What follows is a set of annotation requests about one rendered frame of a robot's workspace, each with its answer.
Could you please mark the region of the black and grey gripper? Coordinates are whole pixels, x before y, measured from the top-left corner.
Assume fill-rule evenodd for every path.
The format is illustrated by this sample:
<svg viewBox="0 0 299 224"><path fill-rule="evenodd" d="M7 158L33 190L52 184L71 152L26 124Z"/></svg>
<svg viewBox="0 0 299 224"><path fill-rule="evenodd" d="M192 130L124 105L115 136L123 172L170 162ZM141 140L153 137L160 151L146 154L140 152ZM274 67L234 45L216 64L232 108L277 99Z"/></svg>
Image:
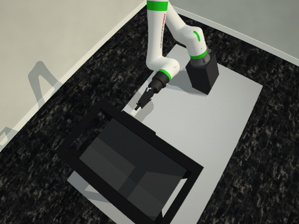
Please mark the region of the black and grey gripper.
<svg viewBox="0 0 299 224"><path fill-rule="evenodd" d="M162 83L157 79L153 79L149 83L145 92L142 94L138 103L136 103L137 105L131 111L130 115L134 117L139 112L140 109L142 109L148 102L151 101L151 97L153 97L154 93L158 94L162 88L163 88Z"/></svg>

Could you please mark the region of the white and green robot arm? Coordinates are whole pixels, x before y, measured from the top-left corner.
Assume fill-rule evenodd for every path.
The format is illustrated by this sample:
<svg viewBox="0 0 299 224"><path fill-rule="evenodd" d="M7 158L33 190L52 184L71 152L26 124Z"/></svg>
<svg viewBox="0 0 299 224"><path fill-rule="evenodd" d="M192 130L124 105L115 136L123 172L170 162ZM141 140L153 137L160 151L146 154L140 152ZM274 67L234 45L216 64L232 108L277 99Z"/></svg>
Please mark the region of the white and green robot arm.
<svg viewBox="0 0 299 224"><path fill-rule="evenodd" d="M147 17L146 65L150 70L157 71L152 80L159 80L163 88L169 86L169 81L180 69L177 60L162 56L164 24L169 28L173 38L186 46L192 66L200 67L210 61L211 49L206 45L202 29L186 25L168 0L147 0Z"/></svg>

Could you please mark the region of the black server rack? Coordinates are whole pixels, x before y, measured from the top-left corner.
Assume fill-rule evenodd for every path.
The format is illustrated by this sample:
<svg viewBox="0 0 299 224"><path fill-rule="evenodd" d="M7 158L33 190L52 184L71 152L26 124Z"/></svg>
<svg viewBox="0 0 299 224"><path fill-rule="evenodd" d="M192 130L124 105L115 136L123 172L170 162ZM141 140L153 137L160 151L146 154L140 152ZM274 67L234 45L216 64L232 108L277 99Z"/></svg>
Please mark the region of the black server rack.
<svg viewBox="0 0 299 224"><path fill-rule="evenodd" d="M109 123L84 153L71 148L100 111ZM54 152L135 224L170 224L204 168L103 98Z"/></svg>

